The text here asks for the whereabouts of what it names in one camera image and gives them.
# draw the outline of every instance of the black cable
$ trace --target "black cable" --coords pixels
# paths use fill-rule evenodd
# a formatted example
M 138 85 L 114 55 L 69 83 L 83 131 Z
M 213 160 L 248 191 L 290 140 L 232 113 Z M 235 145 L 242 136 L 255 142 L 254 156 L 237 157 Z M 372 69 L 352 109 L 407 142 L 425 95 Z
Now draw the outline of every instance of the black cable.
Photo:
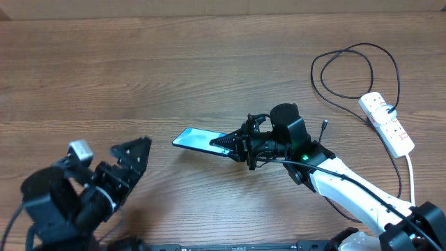
M 256 156 L 256 168 L 261 168 L 262 166 L 264 166 L 264 165 L 266 165 L 266 164 L 268 164 L 267 162 L 265 162 L 265 163 L 263 163 L 262 165 L 257 165 L 257 160 L 259 159 L 259 155 L 257 154 L 257 156 Z M 275 160 L 275 159 L 277 159 L 277 157 L 274 157 L 274 158 L 272 158 L 272 159 L 270 159 L 270 158 L 267 158 L 267 160 Z
M 325 129 L 327 128 L 327 125 L 328 125 L 328 120 L 324 120 L 324 122 L 322 123 L 322 126 L 321 126 L 321 134 L 319 135 L 319 144 L 321 143 L 321 139 L 322 139 L 322 134 L 323 134 L 323 132 L 325 131 Z M 328 199 L 326 196 L 324 196 L 324 198 L 325 198 L 325 200 L 327 200 L 327 202 L 340 214 L 340 215 L 342 215 L 344 218 L 346 218 L 347 220 L 351 220 L 351 221 L 353 221 L 353 222 L 355 222 L 355 223 L 362 223 L 360 220 L 356 220 L 356 219 L 353 219 L 352 217 L 350 217 L 350 216 L 348 216 L 348 215 L 346 215 L 345 213 L 343 213 L 339 208 L 337 208 L 336 207 L 336 205 L 334 205 L 333 204 L 333 202 L 332 201 L 330 201 L 330 199 Z
M 32 225 L 28 228 L 28 233 L 26 234 L 25 251 L 33 251 L 34 235 L 36 235 L 36 229 L 34 228 L 34 225 Z
M 124 220 L 125 220 L 124 210 L 122 208 L 119 208 L 119 211 L 121 212 L 121 220 L 110 231 L 108 231 L 103 237 L 101 237 L 98 242 L 102 242 L 103 240 L 106 239 L 106 237 L 108 237 L 110 234 L 112 234 L 113 232 L 115 232 L 116 230 L 120 229 L 123 226 Z
M 259 161 L 263 162 L 274 162 L 274 163 L 282 163 L 282 164 L 292 164 L 297 165 L 300 167 L 306 167 L 310 169 L 315 169 L 321 172 L 324 172 L 326 174 L 330 174 L 339 178 L 342 178 L 346 181 L 350 181 L 351 183 L 357 185 L 361 189 L 363 189 L 366 193 L 368 193 L 370 196 L 372 196 L 376 201 L 380 202 L 385 208 L 387 208 L 389 211 L 393 212 L 395 215 L 400 217 L 409 227 L 412 229 L 418 236 L 423 237 L 426 239 L 426 241 L 429 242 L 437 251 L 443 251 L 441 247 L 434 241 L 432 238 L 430 238 L 422 229 L 420 229 L 416 224 L 411 222 L 406 216 L 404 216 L 402 213 L 400 213 L 398 210 L 396 210 L 391 204 L 385 202 L 383 199 L 381 199 L 378 195 L 376 195 L 374 192 L 372 192 L 369 188 L 367 188 L 365 185 L 362 185 L 359 181 L 356 181 L 353 178 L 350 178 L 349 176 L 345 174 L 338 174 L 337 172 L 332 172 L 330 170 L 326 170 L 321 167 L 317 167 L 315 165 L 310 165 L 306 163 L 296 162 L 296 161 L 289 161 L 289 160 L 268 160 L 268 159 L 259 159 Z
M 387 154 L 389 155 L 390 161 L 392 161 L 393 167 L 395 168 L 395 172 L 397 173 L 398 183 L 399 183 L 399 190 L 398 190 L 397 198 L 400 198 L 400 196 L 401 196 L 401 192 L 402 192 L 402 187 L 403 187 L 403 185 L 402 185 L 402 181 L 401 181 L 401 175 L 400 175 L 400 173 L 399 173 L 397 164 L 395 163 L 395 161 L 394 161 L 394 159 L 393 159 L 393 157 L 392 157 L 392 154 L 390 153 L 389 148 L 385 145 L 384 139 L 381 137 L 381 135 L 379 135 L 379 133 L 378 133 L 378 131 L 376 130 L 376 128 L 373 126 L 373 124 L 371 124 L 369 121 L 366 121 L 366 120 L 363 119 L 361 116 L 357 115 L 355 112 L 352 112 L 351 110 L 349 110 L 349 109 L 347 109 L 347 108 L 345 108 L 345 107 L 342 107 L 341 105 L 338 105 L 338 104 L 336 104 L 336 103 L 334 103 L 334 102 L 328 100 L 326 97 L 324 97 L 324 96 L 319 92 L 319 90 L 316 88 L 316 85 L 315 85 L 315 83 L 314 83 L 314 77 L 313 77 L 314 63 L 315 63 L 319 58 L 321 58 L 322 56 L 327 56 L 327 55 L 330 55 L 330 54 L 336 54 L 336 55 L 334 55 L 334 56 L 333 56 L 333 57 L 332 57 L 332 58 L 331 58 L 331 59 L 324 65 L 324 67 L 323 67 L 323 69 L 322 69 L 322 71 L 321 71 L 321 83 L 322 83 L 322 85 L 324 86 L 324 88 L 325 88 L 327 91 L 329 91 L 330 93 L 332 93 L 332 94 L 334 94 L 334 95 L 336 95 L 336 96 L 338 96 L 338 97 L 341 97 L 341 98 L 348 98 L 348 99 L 358 99 L 358 98 L 360 98 L 360 97 L 344 96 L 344 95 L 335 93 L 334 91 L 332 91 L 331 89 L 329 89 L 329 88 L 325 85 L 325 83 L 323 82 L 323 79 L 322 79 L 323 71 L 324 71 L 325 68 L 328 66 L 328 64 L 330 64 L 333 60 L 335 60 L 337 57 L 339 57 L 339 55 L 341 55 L 342 53 L 344 53 L 344 52 L 349 52 L 349 53 L 355 53 L 355 54 L 358 54 L 358 55 L 362 56 L 362 57 L 367 61 L 367 63 L 369 64 L 369 67 L 370 67 L 370 74 L 371 74 L 371 81 L 370 81 L 370 86 L 369 86 L 369 89 L 367 90 L 367 93 L 370 92 L 370 90 L 371 90 L 372 87 L 373 87 L 373 83 L 374 83 L 373 68 L 371 67 L 370 60 L 369 60 L 369 59 L 367 58 L 367 56 L 365 56 L 363 53 L 361 53 L 361 52 L 357 52 L 357 51 L 355 51 L 355 50 L 350 50 L 350 48 L 353 48 L 353 47 L 355 47 L 355 46 L 359 46 L 359 45 L 370 45 L 370 46 L 373 46 L 373 47 L 377 47 L 378 49 L 383 50 L 383 51 L 384 51 L 384 52 L 391 58 L 391 60 L 392 60 L 392 62 L 393 62 L 393 64 L 394 64 L 395 70 L 396 70 L 396 72 L 397 72 L 397 81 L 398 81 L 397 101 L 396 101 L 396 103 L 395 103 L 395 106 L 394 106 L 392 109 L 389 110 L 389 113 L 390 113 L 390 112 L 393 112 L 393 110 L 394 110 L 394 109 L 397 107 L 397 105 L 398 105 L 398 102 L 399 102 L 399 95 L 400 95 L 400 89 L 401 89 L 401 82 L 400 82 L 400 79 L 399 79 L 398 65 L 397 65 L 396 61 L 394 60 L 393 56 L 392 56 L 387 50 L 385 50 L 385 49 L 383 49 L 382 47 L 379 47 L 379 46 L 377 46 L 377 45 L 374 45 L 374 44 L 371 44 L 371 43 L 358 43 L 358 44 L 356 44 L 356 45 L 352 45 L 352 46 L 350 46 L 350 47 L 347 47 L 347 48 L 344 49 L 344 50 L 335 50 L 335 51 L 327 52 L 327 53 L 324 53 L 324 54 L 321 54 L 321 55 L 317 56 L 317 57 L 313 60 L 312 67 L 311 67 L 311 70 L 310 70 L 310 79 L 311 79 L 311 83 L 312 83 L 313 89 L 316 91 L 316 93 L 317 93 L 322 99 L 324 99 L 326 102 L 330 103 L 331 105 L 334 105 L 335 107 L 338 107 L 339 109 L 342 109 L 342 110 L 344 110 L 344 111 L 346 111 L 346 112 L 352 114 L 353 116 L 357 117 L 357 118 L 358 118 L 359 120 L 361 120 L 363 123 L 365 123 L 366 125 L 368 125 L 368 126 L 369 126 L 369 127 L 370 127 L 370 128 L 377 134 L 377 135 L 378 135 L 379 139 L 382 141 L 382 143 L 383 143 L 383 145 L 384 145 L 385 150 L 387 151 Z
M 286 143 L 286 145 L 285 145 L 285 160 L 291 159 L 291 156 L 288 157 L 288 151 L 290 151 L 291 147 L 292 147 L 291 144 Z
M 328 125 L 328 120 L 324 120 L 321 126 L 321 134 L 319 135 L 319 144 L 321 143 L 321 139 L 322 139 L 322 134 L 325 131 L 325 129 L 327 128 Z
M 342 216 L 343 216 L 344 218 L 346 218 L 347 220 L 351 220 L 351 221 L 353 221 L 354 223 L 362 223 L 362 221 L 353 219 L 352 217 L 350 217 L 350 216 L 346 215 L 345 213 L 343 213 L 343 212 L 342 212 L 341 210 L 339 210 L 339 208 L 337 208 L 337 207 L 333 204 L 333 202 L 330 201 L 330 199 L 328 199 L 327 197 L 324 196 L 324 198 L 327 200 L 327 202 L 328 202 L 330 205 L 332 205 L 332 207 L 333 207 L 333 208 L 334 208 L 340 215 L 342 215 Z
M 1 239 L 0 251 L 4 251 L 5 244 L 6 244 L 6 238 L 8 237 L 9 232 L 11 231 L 11 228 L 13 227 L 15 219 L 17 219 L 17 217 L 19 217 L 20 213 L 22 212 L 22 209 L 23 209 L 23 204 L 20 204 L 19 208 L 17 208 L 17 210 L 15 211 L 15 213 L 9 220 L 8 226 L 6 227 L 5 233 L 3 234 L 3 238 Z
M 270 117 L 269 114 L 257 114 L 257 115 L 254 115 L 252 118 L 253 118 L 253 119 L 258 119 L 258 118 L 261 117 L 261 116 L 265 116 L 265 117 L 267 117 L 267 118 Z

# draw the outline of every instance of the wooden table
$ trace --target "wooden table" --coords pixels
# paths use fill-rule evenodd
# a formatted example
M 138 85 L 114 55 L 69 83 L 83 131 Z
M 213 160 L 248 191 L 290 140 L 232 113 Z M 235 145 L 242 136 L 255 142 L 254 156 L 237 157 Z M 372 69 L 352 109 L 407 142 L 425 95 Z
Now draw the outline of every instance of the wooden table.
M 248 113 L 295 102 L 313 138 L 359 175 L 393 195 L 397 177 L 377 136 L 354 116 L 321 100 L 309 82 L 319 54 L 369 42 L 399 64 L 398 117 L 415 142 L 416 200 L 446 210 L 446 15 L 388 13 L 249 17 L 127 18 L 0 22 L 0 229 L 21 202 L 20 185 L 87 139 L 93 166 L 111 145 L 153 139 L 146 174 L 130 195 L 125 226 L 148 243 L 283 243 L 331 238 L 359 224 L 296 185 L 281 165 L 255 172 L 230 159 L 174 148 L 184 128 L 238 129 Z M 390 59 L 359 48 L 375 72 L 373 90 L 394 104 Z M 316 76 L 323 63 L 316 64 Z M 367 90 L 364 59 L 345 55 L 325 72 L 333 90 Z M 329 99 L 362 114 L 356 100 Z M 396 160 L 409 198 L 406 161 Z M 119 220 L 104 223 L 103 235 Z M 31 224 L 15 223 L 8 248 L 23 249 Z

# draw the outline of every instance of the smartphone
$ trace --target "smartphone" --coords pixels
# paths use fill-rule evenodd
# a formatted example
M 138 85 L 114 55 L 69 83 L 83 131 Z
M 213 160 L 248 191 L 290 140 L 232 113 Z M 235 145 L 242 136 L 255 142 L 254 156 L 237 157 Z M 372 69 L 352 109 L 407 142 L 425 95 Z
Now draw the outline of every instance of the smartphone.
M 211 132 L 208 130 L 186 128 L 173 142 L 172 144 L 184 149 L 190 149 L 194 151 L 200 151 L 203 153 L 210 153 L 219 156 L 228 156 L 231 152 L 228 149 L 223 149 L 218 146 L 211 146 L 209 142 L 212 139 L 226 136 L 224 133 Z

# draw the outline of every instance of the power strip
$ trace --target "power strip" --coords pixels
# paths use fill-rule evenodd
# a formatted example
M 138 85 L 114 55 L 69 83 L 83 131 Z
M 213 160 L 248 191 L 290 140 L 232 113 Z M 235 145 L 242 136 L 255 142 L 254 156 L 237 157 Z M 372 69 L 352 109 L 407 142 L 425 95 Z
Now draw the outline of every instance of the power strip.
M 398 121 L 397 112 L 387 113 L 392 106 L 384 101 L 381 94 L 367 93 L 360 98 L 359 104 L 395 158 L 413 150 L 415 145 Z

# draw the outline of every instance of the white cable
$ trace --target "white cable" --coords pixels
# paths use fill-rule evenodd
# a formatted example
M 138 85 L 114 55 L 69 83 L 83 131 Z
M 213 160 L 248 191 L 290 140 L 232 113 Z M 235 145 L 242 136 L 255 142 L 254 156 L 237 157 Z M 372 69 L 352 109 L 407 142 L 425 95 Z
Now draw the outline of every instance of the white cable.
M 410 202 L 415 205 L 415 184 L 413 182 L 413 168 L 412 161 L 410 161 L 409 154 L 406 154 L 407 165 L 409 168 L 409 181 L 410 181 Z

